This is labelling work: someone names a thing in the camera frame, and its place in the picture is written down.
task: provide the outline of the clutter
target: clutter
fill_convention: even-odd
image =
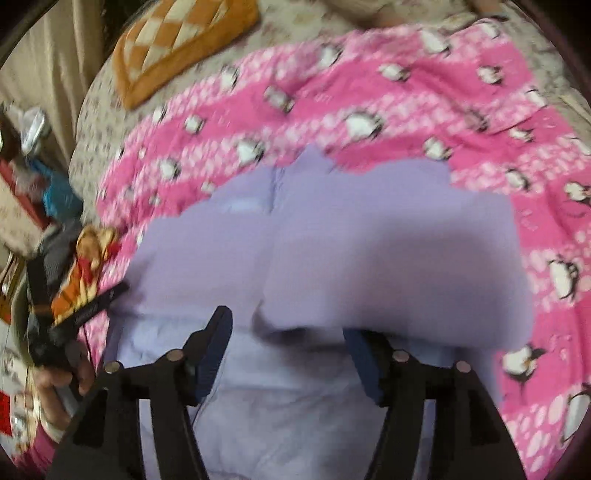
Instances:
[[[86,226],[76,243],[76,261],[68,280],[51,302],[56,325],[95,299],[102,268],[119,251],[118,234],[112,228]]]
[[[67,177],[50,169],[36,158],[30,160],[28,165],[33,172],[37,172],[48,181],[48,186],[43,192],[43,206],[47,214],[59,222],[79,218],[83,203],[72,190]]]

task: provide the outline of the checkered cushion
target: checkered cushion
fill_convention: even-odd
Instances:
[[[257,20],[256,0],[160,0],[117,43],[113,65],[123,104],[136,107]]]

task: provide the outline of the penguin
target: penguin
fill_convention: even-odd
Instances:
[[[431,55],[443,53],[447,57],[452,53],[452,46],[449,40],[436,30],[423,28],[421,30],[421,39],[425,51]]]
[[[491,40],[501,36],[501,29],[494,22],[483,20],[478,22],[478,26]]]
[[[484,65],[482,67],[478,67],[476,71],[480,80],[484,83],[489,85],[500,85],[503,83],[503,69],[501,67],[491,67],[488,65]]]
[[[466,125],[476,133],[483,133],[488,130],[490,122],[481,113],[470,109],[466,112]]]
[[[166,107],[159,106],[156,110],[154,110],[154,113],[152,114],[152,121],[155,124],[159,124],[160,122],[162,122],[162,120],[164,120],[165,116],[166,116]]]
[[[152,207],[158,207],[160,206],[160,204],[162,203],[162,200],[160,200],[160,197],[158,195],[152,195],[149,199],[148,199],[148,203],[152,206]]]
[[[236,145],[236,153],[241,167],[258,163],[265,155],[265,144],[252,138],[243,138]]]
[[[170,158],[160,161],[160,175],[165,181],[176,180],[181,174],[181,168],[176,160]]]
[[[220,86],[224,92],[231,92],[236,88],[238,78],[240,77],[240,70],[234,65],[224,65],[220,72]]]
[[[591,207],[591,186],[569,181],[564,184],[564,192],[570,200]]]
[[[547,100],[544,96],[538,91],[537,88],[532,88],[525,93],[525,97],[533,103],[535,106],[539,108],[544,108],[548,105]]]
[[[320,46],[320,60],[318,66],[322,70],[332,67],[343,54],[343,46],[333,43],[323,43]]]
[[[192,115],[185,120],[185,131],[188,134],[197,135],[201,130],[203,130],[203,126],[205,125],[205,120],[197,115]]]
[[[134,188],[133,188],[131,185],[129,185],[129,186],[128,186],[128,187],[125,189],[125,191],[123,192],[123,197],[124,197],[126,200],[133,200],[133,199],[134,199]]]
[[[410,70],[395,63],[384,63],[380,65],[378,71],[392,82],[406,82],[410,78]]]
[[[533,128],[530,128],[529,130],[522,130],[521,128],[513,127],[509,130],[509,136],[511,138],[514,138],[515,140],[521,140],[525,143],[531,143],[535,140],[535,137],[532,133],[533,131]]]
[[[538,358],[545,354],[545,349],[534,348],[531,343],[528,343],[520,350],[503,355],[501,361],[503,372],[519,384],[522,397],[526,383],[538,368]]]
[[[587,410],[591,404],[591,396],[589,395],[589,388],[591,385],[583,384],[584,390],[573,397],[569,397],[569,405],[566,409],[566,418],[564,419],[564,427],[562,431],[562,444],[568,442],[577,432]]]
[[[550,278],[554,284],[554,290],[560,300],[574,300],[577,294],[580,270],[572,262],[565,262],[561,256],[548,262]]]
[[[201,185],[201,191],[206,193],[207,195],[211,195],[213,192],[216,191],[216,186],[210,181],[204,181]]]
[[[509,168],[505,172],[505,178],[509,185],[517,190],[523,190],[525,192],[530,191],[531,182],[516,168]]]
[[[283,113],[288,114],[296,104],[294,99],[287,95],[279,88],[268,86],[264,93],[265,100],[271,104],[272,107],[281,110]]]
[[[568,137],[570,142],[579,149],[579,151],[585,156],[591,156],[591,148],[589,148],[579,137]]]
[[[357,111],[345,119],[349,136],[354,140],[374,139],[384,129],[384,119],[365,111]]]
[[[438,161],[447,161],[453,155],[453,149],[446,147],[445,144],[436,137],[431,137],[424,143],[423,151],[427,158]]]

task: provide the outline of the human hand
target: human hand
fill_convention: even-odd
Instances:
[[[80,385],[80,395],[86,395],[95,381],[95,371],[86,355],[82,355],[76,376]],[[35,368],[33,370],[33,380],[39,393],[41,408],[46,420],[55,428],[61,431],[66,430],[71,418],[61,404],[56,388],[70,385],[72,383],[72,373],[53,367]]]

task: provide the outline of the sleeve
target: sleeve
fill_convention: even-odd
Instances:
[[[15,460],[15,465],[25,480],[43,480],[49,470],[57,444],[41,427],[37,426],[37,436],[29,450]]]

